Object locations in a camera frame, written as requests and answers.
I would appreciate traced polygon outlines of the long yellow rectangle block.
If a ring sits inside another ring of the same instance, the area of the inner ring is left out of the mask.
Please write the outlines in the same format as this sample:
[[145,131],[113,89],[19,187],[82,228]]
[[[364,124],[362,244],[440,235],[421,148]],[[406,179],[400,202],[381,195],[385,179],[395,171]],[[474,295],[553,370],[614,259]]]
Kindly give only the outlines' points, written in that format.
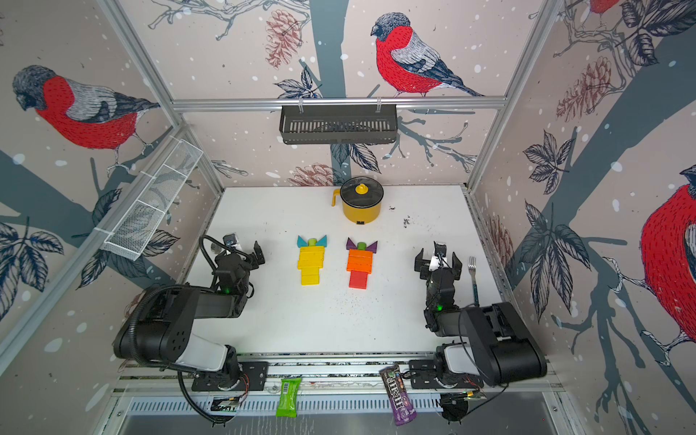
[[323,246],[303,246],[300,248],[302,254],[324,254]]

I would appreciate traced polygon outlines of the small yellow block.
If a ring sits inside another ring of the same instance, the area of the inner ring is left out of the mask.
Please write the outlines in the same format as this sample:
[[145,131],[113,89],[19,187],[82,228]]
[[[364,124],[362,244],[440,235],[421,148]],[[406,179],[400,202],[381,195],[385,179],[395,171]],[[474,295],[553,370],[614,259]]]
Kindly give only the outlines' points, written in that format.
[[320,274],[320,271],[318,268],[306,268],[301,271],[301,276],[302,277],[313,277],[313,276],[318,276]]

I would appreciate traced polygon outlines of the orange slanted block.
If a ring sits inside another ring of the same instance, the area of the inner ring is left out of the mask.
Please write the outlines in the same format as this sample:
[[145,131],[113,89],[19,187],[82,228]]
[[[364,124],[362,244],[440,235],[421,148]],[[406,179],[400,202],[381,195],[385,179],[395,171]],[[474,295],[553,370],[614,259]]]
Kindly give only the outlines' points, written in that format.
[[366,264],[366,263],[351,263],[347,266],[346,270],[353,273],[353,272],[359,272],[359,273],[365,273],[367,275],[372,273],[372,265],[371,264]]

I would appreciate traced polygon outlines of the red square block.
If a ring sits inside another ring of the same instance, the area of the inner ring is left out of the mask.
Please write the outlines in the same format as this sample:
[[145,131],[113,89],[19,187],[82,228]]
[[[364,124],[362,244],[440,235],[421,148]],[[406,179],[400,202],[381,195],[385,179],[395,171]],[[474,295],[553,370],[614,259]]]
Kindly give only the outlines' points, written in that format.
[[366,290],[367,277],[352,277],[349,281],[349,288]]

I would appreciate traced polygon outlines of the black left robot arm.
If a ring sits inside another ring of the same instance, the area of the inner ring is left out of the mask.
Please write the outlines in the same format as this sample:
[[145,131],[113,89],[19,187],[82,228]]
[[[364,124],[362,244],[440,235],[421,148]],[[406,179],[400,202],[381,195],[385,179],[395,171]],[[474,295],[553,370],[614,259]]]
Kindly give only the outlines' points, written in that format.
[[240,317],[255,294],[251,272],[266,259],[258,243],[250,253],[241,251],[234,234],[222,241],[204,235],[199,248],[211,267],[211,285],[146,289],[117,333],[113,352],[144,367],[219,379],[223,388],[230,388],[243,376],[236,349],[195,335],[194,321]]

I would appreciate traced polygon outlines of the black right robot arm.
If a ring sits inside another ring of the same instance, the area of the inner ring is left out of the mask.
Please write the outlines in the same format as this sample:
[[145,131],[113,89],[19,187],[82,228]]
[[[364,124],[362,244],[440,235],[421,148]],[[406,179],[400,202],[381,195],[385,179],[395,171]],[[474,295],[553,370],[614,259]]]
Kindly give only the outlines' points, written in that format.
[[454,342],[438,346],[430,360],[409,362],[411,386],[480,389],[546,376],[547,359],[513,304],[480,305],[474,265],[469,266],[474,302],[455,304],[463,265],[456,256],[447,262],[446,255],[447,247],[435,244],[431,259],[423,252],[415,257],[414,271],[426,284],[426,328]]

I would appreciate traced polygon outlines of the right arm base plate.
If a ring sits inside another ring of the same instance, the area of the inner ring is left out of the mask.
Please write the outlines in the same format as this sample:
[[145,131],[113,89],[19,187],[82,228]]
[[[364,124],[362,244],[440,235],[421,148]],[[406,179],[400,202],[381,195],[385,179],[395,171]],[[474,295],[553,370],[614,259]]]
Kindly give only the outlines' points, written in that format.
[[450,373],[433,360],[409,360],[404,378],[415,390],[470,389],[484,387],[483,379],[475,373]]

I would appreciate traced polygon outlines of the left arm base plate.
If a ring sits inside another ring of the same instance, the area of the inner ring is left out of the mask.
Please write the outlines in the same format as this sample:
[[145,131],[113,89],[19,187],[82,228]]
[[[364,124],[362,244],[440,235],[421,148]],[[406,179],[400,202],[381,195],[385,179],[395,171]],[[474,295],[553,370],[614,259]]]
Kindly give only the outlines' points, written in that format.
[[220,372],[201,372],[196,375],[192,391],[198,393],[261,392],[266,384],[268,362],[236,362]]

